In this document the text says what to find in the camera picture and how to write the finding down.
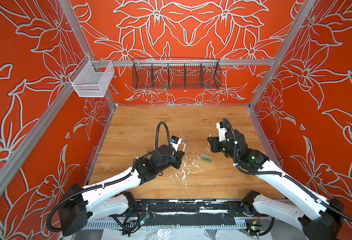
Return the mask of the beige pen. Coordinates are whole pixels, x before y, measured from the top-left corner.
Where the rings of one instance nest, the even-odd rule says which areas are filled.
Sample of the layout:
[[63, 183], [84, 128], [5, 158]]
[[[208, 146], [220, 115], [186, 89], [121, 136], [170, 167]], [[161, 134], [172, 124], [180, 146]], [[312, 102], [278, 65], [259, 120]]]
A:
[[186, 148], [187, 148], [187, 142], [188, 142], [188, 136], [185, 138], [185, 141], [184, 141], [183, 152], [185, 152], [185, 151], [186, 151]]

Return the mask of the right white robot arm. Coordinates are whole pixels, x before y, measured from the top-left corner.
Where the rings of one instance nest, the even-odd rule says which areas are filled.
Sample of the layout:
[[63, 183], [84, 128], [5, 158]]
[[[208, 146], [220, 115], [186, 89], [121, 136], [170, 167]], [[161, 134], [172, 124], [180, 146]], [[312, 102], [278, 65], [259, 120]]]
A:
[[224, 118], [216, 127], [219, 135], [207, 138], [212, 153], [223, 153], [233, 160], [238, 171], [258, 177], [291, 201], [286, 204], [250, 191], [242, 199], [242, 210], [246, 216], [268, 215], [273, 220], [278, 219], [297, 228], [309, 240], [335, 240], [343, 221], [352, 223], [352, 218], [344, 213], [342, 202], [315, 193], [283, 171], [268, 156], [249, 148], [245, 136], [235, 130], [228, 119]]

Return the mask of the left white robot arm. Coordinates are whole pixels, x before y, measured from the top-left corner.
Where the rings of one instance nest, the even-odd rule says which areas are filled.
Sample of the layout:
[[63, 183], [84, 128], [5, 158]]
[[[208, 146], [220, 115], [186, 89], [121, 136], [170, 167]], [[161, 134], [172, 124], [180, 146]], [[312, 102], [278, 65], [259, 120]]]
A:
[[92, 221], [111, 217], [124, 235], [136, 232], [151, 214], [137, 207], [138, 203], [130, 189], [154, 180], [169, 167], [179, 169], [185, 154], [178, 149], [182, 139], [171, 136], [169, 132], [166, 132], [167, 143], [159, 145], [161, 126], [168, 128], [166, 123], [158, 123], [154, 149], [135, 158], [133, 165], [124, 172], [94, 185], [70, 186], [49, 213], [47, 229], [67, 237]]

